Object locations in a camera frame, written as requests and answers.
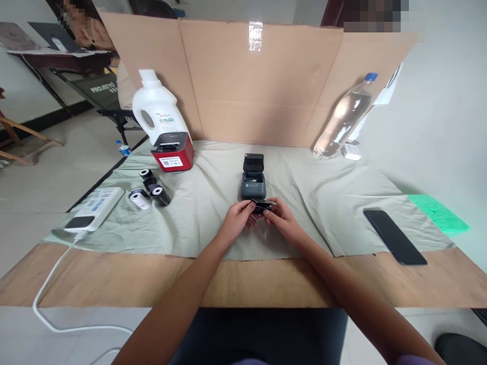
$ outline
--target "smartphone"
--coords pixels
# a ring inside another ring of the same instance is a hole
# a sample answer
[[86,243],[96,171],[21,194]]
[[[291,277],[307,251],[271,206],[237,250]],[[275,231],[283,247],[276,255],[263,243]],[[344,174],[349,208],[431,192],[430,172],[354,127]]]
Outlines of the smartphone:
[[382,210],[364,210],[364,215],[382,238],[392,255],[402,265],[427,265],[423,255]]

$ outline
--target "black paper roll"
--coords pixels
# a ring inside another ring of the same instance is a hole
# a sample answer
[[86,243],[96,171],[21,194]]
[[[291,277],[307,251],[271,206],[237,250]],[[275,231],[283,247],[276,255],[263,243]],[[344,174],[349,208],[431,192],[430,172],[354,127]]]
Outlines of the black paper roll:
[[161,188],[162,186],[159,184],[148,184],[146,187],[149,193],[151,193],[155,188]]
[[141,178],[143,178],[144,180],[148,177],[151,177],[151,176],[154,176],[154,174],[152,173],[152,170],[151,169],[144,169],[142,170],[141,172],[138,173],[139,176]]
[[152,191],[152,189],[149,188],[150,185],[157,185],[157,179],[154,175],[144,179],[144,186],[147,190]]
[[162,186],[158,186],[154,190],[151,190],[151,197],[153,197],[160,206],[168,206],[171,202],[171,198]]

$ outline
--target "plastic water bottle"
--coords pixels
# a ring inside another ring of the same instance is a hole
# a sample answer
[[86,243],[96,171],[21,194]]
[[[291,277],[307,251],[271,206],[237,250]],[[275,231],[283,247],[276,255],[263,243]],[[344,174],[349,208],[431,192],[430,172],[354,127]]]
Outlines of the plastic water bottle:
[[372,104],[371,85],[376,78],[377,74],[367,74],[361,84],[353,87],[338,102],[330,121],[315,144],[315,156],[327,159],[342,148]]
[[130,149],[129,146],[127,146],[126,144],[123,144],[119,140],[117,141],[117,145],[118,145],[118,151],[120,151],[120,153],[124,156],[130,155],[130,152],[132,152],[132,150]]

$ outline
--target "wooden table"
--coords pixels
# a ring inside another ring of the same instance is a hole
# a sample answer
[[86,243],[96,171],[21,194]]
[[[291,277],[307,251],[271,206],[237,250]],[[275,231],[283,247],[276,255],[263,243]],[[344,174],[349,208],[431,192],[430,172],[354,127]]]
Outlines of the wooden table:
[[[66,250],[39,244],[0,280],[0,305],[30,306]],[[426,266],[401,266],[388,252],[340,257],[395,307],[487,307],[487,275],[458,248],[423,252]],[[41,298],[41,307],[152,307],[191,264],[157,254],[73,249]],[[205,307],[316,308],[337,302],[302,259],[224,261]]]
[[65,69],[77,72],[81,75],[87,74],[102,74],[105,66],[108,66],[112,59],[110,53],[94,53],[85,57],[75,57],[68,54],[33,54],[25,51],[25,53],[11,53],[12,56],[17,56],[26,65],[29,71],[36,77],[40,78],[42,85],[47,91],[56,99],[56,101],[66,110],[70,115],[73,115],[69,106],[67,106],[57,92],[49,85],[47,80],[38,68],[48,69]]

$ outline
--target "wooden chair leg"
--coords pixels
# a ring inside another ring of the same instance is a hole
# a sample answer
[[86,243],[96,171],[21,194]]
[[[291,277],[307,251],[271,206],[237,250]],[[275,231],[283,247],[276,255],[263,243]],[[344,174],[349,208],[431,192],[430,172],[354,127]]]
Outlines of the wooden chair leg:
[[15,127],[15,128],[18,128],[18,129],[21,129],[27,133],[30,133],[40,139],[46,139],[46,140],[49,140],[49,141],[52,141],[56,146],[64,146],[61,142],[58,142],[56,141],[55,139],[52,139],[52,138],[48,138],[46,136],[44,136],[43,134],[40,134],[40,133],[37,133],[36,131],[34,131],[33,129],[30,129],[30,128],[27,128],[25,126],[23,126],[22,124],[19,124],[19,123],[15,123],[14,121],[8,119],[8,118],[5,118],[5,117],[0,117],[0,121],[6,123],[6,124],[10,124],[12,127]]
[[7,124],[7,123],[5,123],[4,121],[1,121],[1,120],[0,120],[0,123],[3,125],[3,127],[7,131],[10,139],[16,145],[18,145],[18,146],[23,146],[24,145],[24,142],[22,142],[22,140],[19,138],[19,136],[17,135],[17,133],[15,133],[14,129],[12,128],[12,126],[10,124]]
[[11,160],[19,161],[19,162],[23,163],[24,165],[29,165],[29,166],[33,166],[34,165],[33,162],[29,162],[29,161],[23,159],[22,157],[18,157],[18,156],[15,156],[15,155],[11,155],[11,154],[9,154],[7,152],[0,151],[0,156],[5,157],[5,158],[8,158],[8,159],[11,159]]

